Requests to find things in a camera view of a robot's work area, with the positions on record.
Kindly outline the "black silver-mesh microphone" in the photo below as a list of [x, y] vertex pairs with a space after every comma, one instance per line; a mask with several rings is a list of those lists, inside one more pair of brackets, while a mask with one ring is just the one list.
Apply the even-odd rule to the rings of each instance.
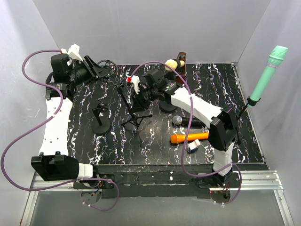
[[[179, 115], [176, 115], [172, 118], [172, 122], [174, 125], [183, 125], [183, 126], [188, 126], [190, 121], [189, 117], [181, 117]], [[205, 127], [206, 125], [199, 119], [197, 118], [192, 118], [191, 120], [191, 126], [193, 127]]]

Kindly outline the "aluminium rail frame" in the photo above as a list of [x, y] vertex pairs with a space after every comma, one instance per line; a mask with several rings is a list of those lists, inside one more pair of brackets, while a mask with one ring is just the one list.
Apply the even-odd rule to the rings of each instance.
[[[100, 113], [111, 121], [111, 130], [98, 136], [91, 130], [92, 110], [99, 103], [108, 111]], [[84, 86], [71, 111], [68, 150], [82, 163], [96, 165], [181, 164], [182, 145], [169, 142], [173, 134], [186, 128], [172, 123], [172, 114], [150, 106], [152, 119], [140, 126], [143, 142], [135, 136], [125, 105], [108, 83]], [[256, 143], [251, 121], [240, 123], [241, 144], [234, 146], [237, 163], [264, 163]], [[228, 189], [209, 188], [210, 198], [121, 197], [110, 211], [114, 198], [102, 198], [80, 184], [65, 184], [52, 190], [32, 192], [23, 224], [29, 226], [291, 226], [293, 224], [280, 178], [274, 170], [234, 171]]]

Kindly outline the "green microphone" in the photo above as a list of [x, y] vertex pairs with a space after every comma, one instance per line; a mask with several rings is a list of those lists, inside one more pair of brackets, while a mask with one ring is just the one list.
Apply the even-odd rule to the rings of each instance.
[[266, 67], [265, 67], [257, 85], [255, 86], [251, 96], [248, 97], [248, 99], [247, 99], [248, 107], [252, 108], [257, 104], [257, 102], [259, 102], [269, 81], [273, 77], [276, 69], [283, 62], [287, 52], [288, 52], [287, 47], [283, 47], [283, 46], [279, 46], [279, 45], [274, 47], [271, 54], [269, 55]]

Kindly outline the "orange microphone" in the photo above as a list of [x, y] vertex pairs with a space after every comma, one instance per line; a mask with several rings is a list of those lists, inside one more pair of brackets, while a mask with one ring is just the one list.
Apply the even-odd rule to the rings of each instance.
[[187, 139], [187, 141], [194, 141], [194, 140], [207, 140], [209, 137], [209, 133], [208, 132], [203, 132], [203, 133], [192, 133], [192, 134], [188, 134], [188, 135], [184, 135], [184, 134], [174, 134], [170, 137], [170, 142], [172, 144], [180, 144], [183, 143], [185, 141], [185, 139]]

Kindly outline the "small white blue box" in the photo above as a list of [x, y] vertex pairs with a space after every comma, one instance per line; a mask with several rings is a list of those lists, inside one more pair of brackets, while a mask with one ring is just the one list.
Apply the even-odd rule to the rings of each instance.
[[200, 146], [200, 141], [198, 139], [188, 144], [189, 153], [195, 153]]

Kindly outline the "tripod shock-mount mic stand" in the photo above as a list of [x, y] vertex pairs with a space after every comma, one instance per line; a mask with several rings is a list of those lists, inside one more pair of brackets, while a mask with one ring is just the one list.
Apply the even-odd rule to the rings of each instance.
[[129, 102], [127, 101], [124, 92], [123, 92], [123, 88], [124, 88], [124, 84], [123, 82], [119, 82], [117, 75], [119, 72], [119, 68], [118, 66], [111, 60], [107, 60], [107, 59], [103, 59], [100, 60], [97, 64], [100, 65], [101, 63], [104, 63], [103, 67], [107, 68], [110, 72], [109, 75], [105, 76], [104, 80], [107, 81], [108, 83], [112, 83], [113, 86], [116, 88], [118, 95], [122, 98], [124, 104], [126, 105], [126, 109], [130, 115], [129, 120], [123, 122], [121, 124], [121, 126], [123, 128], [125, 128], [125, 126], [127, 124], [131, 124], [134, 126], [135, 128], [135, 132], [138, 135], [139, 138], [139, 142], [142, 143], [142, 139], [139, 133], [139, 127], [143, 121], [143, 119], [146, 118], [151, 118], [153, 115], [149, 114], [149, 115], [143, 115], [143, 116], [137, 116], [134, 112], [133, 112], [133, 108], [129, 105]]

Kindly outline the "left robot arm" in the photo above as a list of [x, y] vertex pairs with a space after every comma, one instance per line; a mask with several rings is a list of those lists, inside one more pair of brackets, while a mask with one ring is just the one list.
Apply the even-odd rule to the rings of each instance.
[[69, 156], [67, 148], [68, 120], [73, 106], [76, 87], [91, 84], [110, 74], [111, 70], [95, 63], [91, 57], [80, 59], [71, 54], [53, 55], [52, 72], [47, 77], [47, 117], [44, 139], [39, 155], [31, 159], [31, 165], [45, 181], [83, 179], [89, 188], [96, 188], [100, 177], [91, 164], [79, 163]]

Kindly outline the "tripod stand for green mic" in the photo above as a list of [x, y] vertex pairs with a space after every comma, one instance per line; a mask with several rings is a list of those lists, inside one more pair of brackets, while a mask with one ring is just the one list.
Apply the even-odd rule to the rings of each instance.
[[[247, 109], [248, 107], [251, 108], [251, 107], [256, 106], [256, 104], [257, 104], [260, 100], [261, 100], [261, 98], [259, 98], [259, 100], [255, 101], [255, 100], [252, 99], [251, 97], [248, 97], [248, 98], [246, 99], [247, 103], [244, 105], [244, 107], [242, 108], [242, 110], [241, 110], [241, 111], [239, 112], [239, 114], [236, 116], [237, 122], [240, 120], [242, 114], [246, 111], [246, 109]], [[237, 128], [236, 128], [236, 133], [237, 133], [237, 135], [236, 135], [236, 143], [237, 143], [238, 145], [240, 145], [240, 144], [241, 144], [241, 141], [240, 141], [240, 137], [239, 137], [239, 128], [238, 128], [238, 126], [237, 126]]]

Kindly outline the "round-base stand for cream mic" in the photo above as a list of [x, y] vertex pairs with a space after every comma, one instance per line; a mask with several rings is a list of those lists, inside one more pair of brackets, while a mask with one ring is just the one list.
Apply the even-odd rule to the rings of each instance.
[[160, 91], [164, 95], [164, 100], [160, 100], [159, 107], [165, 113], [173, 113], [177, 107], [172, 105], [171, 96], [175, 94], [175, 91], [179, 88], [179, 84], [176, 82], [176, 74], [174, 72], [167, 72], [164, 75], [164, 83]]

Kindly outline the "cream microphone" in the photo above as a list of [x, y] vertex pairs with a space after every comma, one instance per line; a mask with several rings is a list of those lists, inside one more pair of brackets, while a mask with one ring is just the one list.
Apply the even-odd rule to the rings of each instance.
[[169, 59], [165, 62], [165, 69], [169, 72], [173, 70], [178, 70], [179, 68], [183, 67], [185, 62], [179, 59]]

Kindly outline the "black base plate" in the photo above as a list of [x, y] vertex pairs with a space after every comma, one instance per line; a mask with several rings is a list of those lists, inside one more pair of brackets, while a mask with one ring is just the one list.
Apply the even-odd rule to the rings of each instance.
[[[268, 170], [265, 163], [238, 163], [241, 171]], [[212, 172], [212, 164], [185, 165], [191, 174]], [[113, 180], [121, 197], [192, 197], [210, 198], [209, 188], [222, 190], [221, 182], [211, 178], [193, 178], [180, 164], [168, 165], [95, 165], [96, 177]], [[108, 182], [101, 186], [102, 198], [116, 197], [116, 189]]]

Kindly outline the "brown metronome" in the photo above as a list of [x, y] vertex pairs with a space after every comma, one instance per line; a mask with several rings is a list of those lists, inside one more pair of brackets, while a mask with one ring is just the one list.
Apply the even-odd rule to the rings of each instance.
[[186, 80], [186, 53], [185, 52], [179, 52], [176, 63], [178, 64], [176, 67], [176, 71], [179, 73], [180, 76], [176, 76], [176, 81], [180, 84], [183, 84]]

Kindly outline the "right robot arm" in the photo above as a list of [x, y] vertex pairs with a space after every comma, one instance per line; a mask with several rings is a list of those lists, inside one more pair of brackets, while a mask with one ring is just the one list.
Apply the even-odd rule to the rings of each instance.
[[189, 126], [197, 118], [208, 127], [208, 142], [214, 148], [213, 170], [208, 176], [213, 177], [216, 186], [226, 186], [232, 173], [233, 146], [239, 140], [235, 111], [224, 111], [191, 93], [185, 79], [173, 69], [165, 75], [157, 69], [143, 76], [132, 75], [127, 83], [134, 87], [133, 110], [144, 111], [151, 101], [159, 99], [189, 112]]

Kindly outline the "short round-base mic stand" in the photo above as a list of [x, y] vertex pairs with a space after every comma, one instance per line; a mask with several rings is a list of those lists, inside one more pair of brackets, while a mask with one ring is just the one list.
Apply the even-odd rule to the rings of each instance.
[[106, 104], [99, 103], [96, 108], [92, 110], [95, 120], [93, 120], [91, 125], [91, 130], [98, 136], [107, 134], [111, 130], [110, 119], [100, 116], [100, 113], [105, 113], [108, 111]]

